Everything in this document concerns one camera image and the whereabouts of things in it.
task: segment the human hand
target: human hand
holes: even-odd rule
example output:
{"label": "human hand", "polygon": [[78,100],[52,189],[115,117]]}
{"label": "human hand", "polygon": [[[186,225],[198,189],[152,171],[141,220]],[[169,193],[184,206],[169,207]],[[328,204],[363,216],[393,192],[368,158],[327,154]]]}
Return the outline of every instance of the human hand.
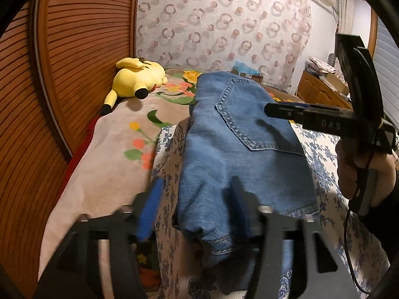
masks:
{"label": "human hand", "polygon": [[[364,154],[348,154],[345,151],[342,140],[336,147],[338,161],[338,186],[342,195],[347,199],[352,199],[356,191],[356,180],[358,178],[358,168],[365,168],[371,152]],[[376,152],[368,167],[378,171],[376,192],[374,193],[371,207],[378,206],[386,197],[390,195],[396,183],[395,157],[392,154]]]}

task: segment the stuffed toy tail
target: stuffed toy tail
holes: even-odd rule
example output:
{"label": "stuffed toy tail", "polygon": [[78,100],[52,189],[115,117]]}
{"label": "stuffed toy tail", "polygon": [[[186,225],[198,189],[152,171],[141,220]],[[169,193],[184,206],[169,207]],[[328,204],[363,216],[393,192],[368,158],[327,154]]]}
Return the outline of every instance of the stuffed toy tail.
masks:
{"label": "stuffed toy tail", "polygon": [[121,59],[119,62],[116,63],[117,69],[124,69],[126,67],[133,67],[136,69],[144,69],[146,67],[146,65],[141,63],[141,61],[139,61],[139,59],[132,59],[130,57]]}
{"label": "stuffed toy tail", "polygon": [[101,114],[103,116],[111,112],[113,106],[115,105],[117,97],[118,95],[116,94],[115,90],[111,90],[105,97],[104,105],[101,108]]}

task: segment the denim jeans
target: denim jeans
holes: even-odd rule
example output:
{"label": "denim jeans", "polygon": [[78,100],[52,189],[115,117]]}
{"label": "denim jeans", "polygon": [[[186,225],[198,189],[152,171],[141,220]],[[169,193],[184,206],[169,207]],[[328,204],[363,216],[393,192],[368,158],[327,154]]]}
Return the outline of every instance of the denim jeans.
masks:
{"label": "denim jeans", "polygon": [[[302,146],[287,120],[265,115],[268,102],[274,100],[252,80],[227,72],[198,78],[177,218],[184,235],[202,243],[203,264],[215,267],[225,294],[247,289],[259,252],[242,229],[232,176],[280,214],[300,217],[317,210]],[[286,242],[282,273],[291,261],[292,243]]]}

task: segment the bed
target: bed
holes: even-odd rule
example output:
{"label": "bed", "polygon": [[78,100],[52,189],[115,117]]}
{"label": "bed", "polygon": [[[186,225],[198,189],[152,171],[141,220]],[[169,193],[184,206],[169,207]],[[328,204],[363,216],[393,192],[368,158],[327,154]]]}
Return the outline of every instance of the bed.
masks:
{"label": "bed", "polygon": [[[80,213],[93,217],[108,215],[144,191],[151,176],[160,174],[167,178],[179,173],[188,104],[195,95],[199,73],[179,69],[166,69],[166,73],[168,83],[150,93],[145,100],[123,100],[111,114],[95,119],[89,127],[84,143],[86,149],[80,150],[81,159],[72,169],[48,219],[40,252],[39,276]],[[278,96],[281,99],[288,95],[280,93]],[[338,138],[303,130],[295,123],[292,127],[312,170],[323,230],[347,265],[343,249],[347,201],[338,189],[334,151]],[[164,193],[156,221],[159,263],[154,251],[147,257],[138,257],[138,261],[143,264],[152,261],[149,270],[155,274],[159,271],[162,277],[162,286],[155,296],[194,298],[205,294],[205,298],[221,298],[223,295],[217,287],[209,283],[212,280],[207,275],[209,271],[202,270],[195,259],[196,249],[171,227],[170,212],[176,202],[171,203],[172,197],[165,197],[165,194],[172,193],[177,197],[178,180],[169,180],[168,192]],[[350,220],[349,231],[349,248],[358,280],[363,288],[372,289],[388,268],[388,260],[379,242],[356,217]],[[107,243],[103,241],[100,266],[106,299],[113,298],[107,260]],[[289,278],[289,274],[282,278],[280,298],[287,296]],[[153,276],[153,280],[156,283],[157,278]],[[241,298],[243,295],[234,293],[230,297]]]}

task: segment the wooden wardrobe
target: wooden wardrobe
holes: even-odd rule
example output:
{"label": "wooden wardrobe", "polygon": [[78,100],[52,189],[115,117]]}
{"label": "wooden wardrobe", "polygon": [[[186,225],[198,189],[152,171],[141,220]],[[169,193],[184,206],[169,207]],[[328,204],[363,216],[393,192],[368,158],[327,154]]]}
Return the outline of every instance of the wooden wardrobe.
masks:
{"label": "wooden wardrobe", "polygon": [[136,0],[29,0],[0,39],[0,263],[30,298],[68,161],[115,63],[134,54]]}

